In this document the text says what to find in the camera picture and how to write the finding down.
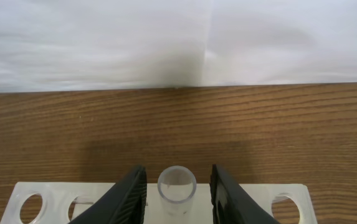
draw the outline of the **white cloth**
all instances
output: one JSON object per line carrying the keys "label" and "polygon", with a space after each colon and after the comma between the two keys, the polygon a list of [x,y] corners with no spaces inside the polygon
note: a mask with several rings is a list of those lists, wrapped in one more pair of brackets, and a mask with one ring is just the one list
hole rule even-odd
{"label": "white cloth", "polygon": [[357,0],[0,0],[0,92],[357,82]]}

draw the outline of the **white backdrop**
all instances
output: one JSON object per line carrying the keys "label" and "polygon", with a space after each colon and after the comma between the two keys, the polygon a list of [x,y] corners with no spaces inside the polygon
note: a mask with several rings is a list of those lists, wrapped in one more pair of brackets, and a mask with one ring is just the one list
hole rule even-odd
{"label": "white backdrop", "polygon": [[0,0],[0,92],[357,82],[357,0]]}

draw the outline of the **translucent vial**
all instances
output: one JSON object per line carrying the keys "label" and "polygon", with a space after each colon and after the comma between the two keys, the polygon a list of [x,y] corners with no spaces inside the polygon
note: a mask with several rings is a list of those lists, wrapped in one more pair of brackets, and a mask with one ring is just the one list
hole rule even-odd
{"label": "translucent vial", "polygon": [[193,173],[182,166],[165,169],[158,179],[164,223],[186,224],[196,191]]}

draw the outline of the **brown wood grain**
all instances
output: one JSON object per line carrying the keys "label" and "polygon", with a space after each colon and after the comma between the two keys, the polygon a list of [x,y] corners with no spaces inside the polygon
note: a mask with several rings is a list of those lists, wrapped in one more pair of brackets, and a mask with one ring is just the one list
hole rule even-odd
{"label": "brown wood grain", "polygon": [[0,220],[18,181],[307,185],[319,223],[357,223],[357,83],[0,94]]}

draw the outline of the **white plastic holder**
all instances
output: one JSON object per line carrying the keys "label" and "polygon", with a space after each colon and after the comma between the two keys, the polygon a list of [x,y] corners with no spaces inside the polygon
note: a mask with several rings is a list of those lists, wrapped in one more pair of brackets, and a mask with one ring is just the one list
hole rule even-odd
{"label": "white plastic holder", "polygon": [[[31,224],[66,224],[70,204],[74,201],[75,218],[94,204],[114,183],[18,182],[12,192],[0,224],[22,224],[20,211],[32,195],[42,197],[42,207]],[[241,184],[240,185],[267,213],[272,204],[292,199],[300,213],[299,224],[316,224],[308,189],[302,184]],[[189,224],[212,224],[212,204],[209,184],[197,184]],[[158,214],[163,209],[157,184],[148,184],[144,224],[162,224]]]}

